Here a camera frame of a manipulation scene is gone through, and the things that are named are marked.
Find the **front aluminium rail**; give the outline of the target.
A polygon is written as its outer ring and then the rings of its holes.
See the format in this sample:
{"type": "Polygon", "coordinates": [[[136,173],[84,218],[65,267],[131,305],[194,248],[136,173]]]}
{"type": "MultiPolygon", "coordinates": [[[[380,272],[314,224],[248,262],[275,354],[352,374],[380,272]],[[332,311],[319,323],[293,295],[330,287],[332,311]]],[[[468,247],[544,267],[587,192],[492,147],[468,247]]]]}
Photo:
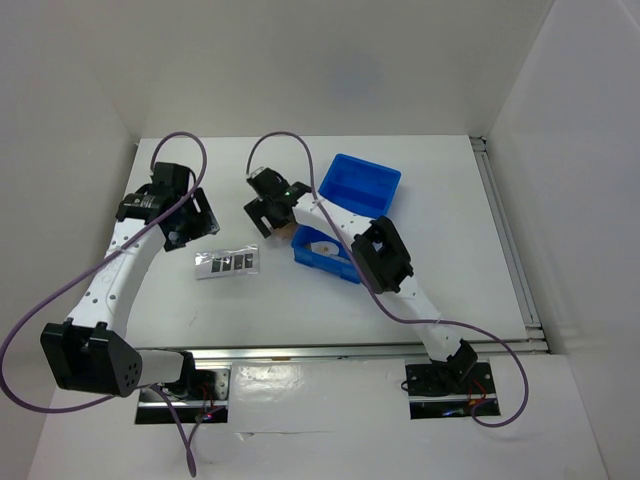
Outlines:
{"type": "Polygon", "coordinates": [[[196,364],[232,364],[242,362],[305,362],[334,360],[386,360],[402,359],[409,363],[428,363],[426,350],[421,344],[362,344],[314,345],[284,347],[138,347],[140,352],[190,352],[196,364]]]}

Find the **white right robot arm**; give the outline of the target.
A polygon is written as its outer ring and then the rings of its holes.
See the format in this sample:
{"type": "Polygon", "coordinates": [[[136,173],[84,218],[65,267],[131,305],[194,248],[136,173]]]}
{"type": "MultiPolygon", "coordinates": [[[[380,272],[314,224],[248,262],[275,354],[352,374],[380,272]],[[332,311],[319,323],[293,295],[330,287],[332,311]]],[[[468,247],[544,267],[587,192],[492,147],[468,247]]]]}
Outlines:
{"type": "Polygon", "coordinates": [[[438,366],[440,387],[457,392],[469,383],[477,354],[455,329],[444,324],[419,286],[411,256],[388,217],[373,219],[350,212],[313,193],[304,183],[289,183],[269,168],[249,174],[247,183],[257,197],[245,211],[265,238],[295,223],[342,243],[374,298],[387,301],[395,309],[393,313],[416,331],[430,360],[438,366]]]}

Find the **white oval makeup sponge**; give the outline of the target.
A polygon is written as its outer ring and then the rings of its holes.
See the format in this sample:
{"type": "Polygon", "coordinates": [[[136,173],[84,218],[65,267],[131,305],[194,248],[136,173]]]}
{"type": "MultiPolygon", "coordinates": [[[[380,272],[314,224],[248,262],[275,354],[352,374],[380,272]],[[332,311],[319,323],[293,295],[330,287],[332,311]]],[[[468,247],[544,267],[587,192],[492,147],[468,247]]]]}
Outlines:
{"type": "Polygon", "coordinates": [[[326,257],[338,257],[340,254],[339,246],[331,241],[311,242],[309,247],[313,253],[326,257]]]}

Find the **blue divided plastic bin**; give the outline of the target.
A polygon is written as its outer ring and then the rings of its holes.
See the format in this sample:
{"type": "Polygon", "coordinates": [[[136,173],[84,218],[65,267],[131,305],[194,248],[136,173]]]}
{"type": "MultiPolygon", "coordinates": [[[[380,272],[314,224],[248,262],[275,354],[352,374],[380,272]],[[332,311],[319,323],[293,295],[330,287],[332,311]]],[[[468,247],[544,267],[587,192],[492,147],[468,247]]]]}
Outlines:
{"type": "MultiPolygon", "coordinates": [[[[377,163],[346,154],[334,157],[318,193],[328,201],[352,214],[376,219],[388,213],[401,172],[377,163]]],[[[339,241],[309,226],[300,226],[291,241],[294,261],[343,280],[358,284],[358,274],[339,241]],[[338,257],[313,253],[309,244],[331,241],[340,248],[338,257]]]]}

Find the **beige square makeup sponge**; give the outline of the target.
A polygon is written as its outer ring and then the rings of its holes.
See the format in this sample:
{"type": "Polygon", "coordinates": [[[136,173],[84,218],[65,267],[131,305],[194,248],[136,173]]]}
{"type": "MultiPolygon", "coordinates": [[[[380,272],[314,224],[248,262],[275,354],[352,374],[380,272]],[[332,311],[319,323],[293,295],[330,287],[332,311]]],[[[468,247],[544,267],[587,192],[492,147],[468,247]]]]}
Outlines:
{"type": "Polygon", "coordinates": [[[283,228],[275,229],[272,237],[282,242],[290,242],[296,234],[298,226],[296,224],[288,224],[283,228]]]}

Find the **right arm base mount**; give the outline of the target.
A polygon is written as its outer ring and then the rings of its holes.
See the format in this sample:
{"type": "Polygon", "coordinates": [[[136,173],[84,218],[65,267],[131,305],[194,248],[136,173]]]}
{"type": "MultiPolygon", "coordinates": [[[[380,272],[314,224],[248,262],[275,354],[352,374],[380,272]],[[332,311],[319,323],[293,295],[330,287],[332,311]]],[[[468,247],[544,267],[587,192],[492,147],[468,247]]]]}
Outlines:
{"type": "Polygon", "coordinates": [[[488,362],[477,363],[460,386],[446,386],[432,364],[408,364],[401,389],[407,393],[412,420],[499,416],[500,407],[488,362]]]}

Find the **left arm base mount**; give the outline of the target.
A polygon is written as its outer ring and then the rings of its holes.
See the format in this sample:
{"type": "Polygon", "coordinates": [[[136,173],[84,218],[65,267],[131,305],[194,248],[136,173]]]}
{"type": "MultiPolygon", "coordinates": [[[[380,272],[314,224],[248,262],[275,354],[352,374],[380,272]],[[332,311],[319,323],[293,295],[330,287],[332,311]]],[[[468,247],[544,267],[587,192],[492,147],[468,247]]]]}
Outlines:
{"type": "Polygon", "coordinates": [[[174,422],[163,395],[176,411],[179,420],[187,425],[202,421],[205,424],[228,422],[231,369],[215,366],[196,370],[189,386],[160,385],[160,393],[142,390],[138,397],[135,424],[162,425],[174,422]]]}

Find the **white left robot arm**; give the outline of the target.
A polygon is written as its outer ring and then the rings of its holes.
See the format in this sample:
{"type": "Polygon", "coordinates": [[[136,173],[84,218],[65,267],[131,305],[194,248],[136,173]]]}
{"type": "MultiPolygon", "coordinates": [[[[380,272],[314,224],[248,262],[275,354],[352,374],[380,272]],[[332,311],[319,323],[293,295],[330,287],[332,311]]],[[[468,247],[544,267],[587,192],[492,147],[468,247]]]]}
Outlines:
{"type": "Polygon", "coordinates": [[[120,202],[106,265],[68,318],[47,324],[40,336],[60,388],[127,397],[141,385],[143,357],[125,336],[153,259],[219,230],[203,189],[188,191],[193,175],[186,166],[159,162],[150,182],[120,202]]]}

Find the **hair pin card in plastic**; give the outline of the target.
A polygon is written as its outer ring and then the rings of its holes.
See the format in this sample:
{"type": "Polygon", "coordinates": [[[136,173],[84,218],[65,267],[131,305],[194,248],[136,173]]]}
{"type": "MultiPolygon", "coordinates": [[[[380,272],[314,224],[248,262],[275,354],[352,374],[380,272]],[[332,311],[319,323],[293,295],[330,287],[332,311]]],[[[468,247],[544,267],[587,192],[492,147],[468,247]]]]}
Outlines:
{"type": "Polygon", "coordinates": [[[256,244],[236,249],[218,249],[195,255],[195,279],[206,280],[260,272],[259,247],[256,244]]]}

